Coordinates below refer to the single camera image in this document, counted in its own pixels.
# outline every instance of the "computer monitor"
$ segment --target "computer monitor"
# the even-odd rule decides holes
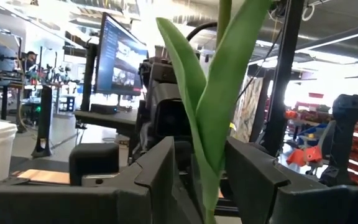
[[[107,13],[103,13],[96,62],[96,93],[139,96],[139,64],[147,57],[146,45]]]

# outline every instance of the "desk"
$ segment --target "desk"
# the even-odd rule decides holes
[[[118,112],[114,115],[75,111],[74,115],[79,123],[115,128],[119,134],[131,136],[135,130],[137,110],[132,110],[131,112]]]

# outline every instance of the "green leaf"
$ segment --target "green leaf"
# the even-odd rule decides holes
[[[219,17],[218,17],[218,31],[216,33],[216,47],[221,43],[227,25],[229,25],[231,18],[232,0],[219,1]]]
[[[206,84],[204,71],[189,42],[175,25],[168,19],[157,18],[157,26],[172,60],[175,75],[180,79],[177,80],[179,88],[187,89],[191,106],[195,111]]]
[[[195,118],[195,109],[205,87],[205,76],[201,65],[188,41],[167,19],[157,18],[157,25],[172,60],[179,92],[186,109],[193,138],[193,147],[200,169],[203,205],[206,223],[214,223],[214,209],[218,202],[220,175],[216,175],[208,164]]]
[[[227,27],[209,68],[196,120],[205,156],[216,174],[221,169],[237,94],[270,3],[271,0],[244,2]]]

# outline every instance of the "monitor stand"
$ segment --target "monitor stand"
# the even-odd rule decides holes
[[[118,94],[117,95],[117,110],[120,112],[131,112],[132,111],[132,107],[131,106],[121,106],[120,102],[121,102],[121,97],[122,95]]]

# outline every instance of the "person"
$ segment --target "person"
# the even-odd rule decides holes
[[[26,55],[25,61],[24,61],[24,67],[25,71],[28,72],[29,69],[35,65],[36,63],[37,54],[35,54],[33,51],[29,51]]]

